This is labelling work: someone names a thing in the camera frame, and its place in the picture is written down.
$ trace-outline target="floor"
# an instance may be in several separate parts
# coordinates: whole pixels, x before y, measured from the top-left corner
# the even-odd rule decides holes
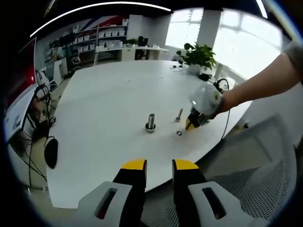
[[[58,89],[53,93],[52,105],[56,108],[64,89],[66,88],[70,79],[64,80]],[[239,128],[235,128],[230,134],[235,134],[241,131]],[[45,139],[40,139],[33,144],[31,158],[41,172],[46,175],[44,161],[44,142]],[[224,150],[221,153],[210,152],[209,155],[203,157],[197,164],[200,167],[201,172],[207,179],[214,176],[226,175],[236,171],[243,171],[250,168],[255,168],[268,162],[267,157],[262,152],[262,149],[257,144],[251,142],[249,146],[238,144],[237,146]],[[31,172],[32,185],[36,187],[42,187],[42,190],[30,189],[25,190],[29,199],[32,201],[36,211],[47,221],[59,221],[68,218],[75,212],[76,209],[60,209],[52,206],[49,193],[47,190],[47,183],[43,178],[36,173]],[[144,206],[143,218],[146,217],[146,213],[150,216],[155,210],[161,210],[161,207],[165,203],[172,203],[172,187],[171,182],[158,187],[146,193],[146,202]]]

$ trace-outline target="white desk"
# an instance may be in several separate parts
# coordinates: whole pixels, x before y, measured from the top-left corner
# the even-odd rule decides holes
[[[37,84],[29,86],[9,107],[4,118],[5,141],[8,142],[17,132],[22,130],[29,105],[33,101]]]
[[[150,60],[161,60],[160,57],[161,53],[166,54],[167,52],[169,52],[169,50],[167,49],[147,47],[147,46],[137,46],[133,48],[128,48],[128,47],[104,48],[102,46],[97,46],[95,51],[94,65],[96,65],[98,62],[98,54],[100,52],[119,51],[119,57],[121,61],[134,61],[136,50],[149,51]]]
[[[151,190],[172,178],[172,159],[196,162],[220,141],[227,113],[176,136],[190,112],[188,96],[203,81],[171,70],[174,64],[127,61],[75,72],[50,130],[59,142],[57,166],[47,168],[54,207],[76,208],[84,195],[112,181],[123,163],[136,158],[147,159],[146,191]],[[226,134],[249,106],[231,110]],[[175,123],[180,108],[181,121]],[[148,134],[144,126],[151,113],[156,131]]]

